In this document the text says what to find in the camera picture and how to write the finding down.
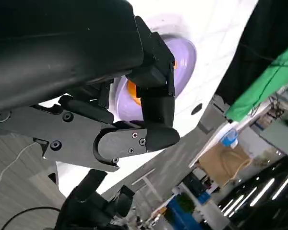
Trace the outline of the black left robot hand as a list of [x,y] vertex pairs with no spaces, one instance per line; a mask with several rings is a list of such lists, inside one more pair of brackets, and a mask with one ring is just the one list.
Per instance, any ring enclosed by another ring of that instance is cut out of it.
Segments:
[[0,0],[0,130],[114,172],[176,144],[175,59],[125,0]]

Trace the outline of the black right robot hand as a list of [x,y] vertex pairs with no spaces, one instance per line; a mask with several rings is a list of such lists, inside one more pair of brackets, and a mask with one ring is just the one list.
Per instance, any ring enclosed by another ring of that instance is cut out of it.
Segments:
[[56,230],[124,230],[123,225],[112,224],[115,216],[124,218],[129,213],[135,192],[123,185],[110,201],[96,192],[105,176],[104,171],[90,169],[85,178],[64,201]]

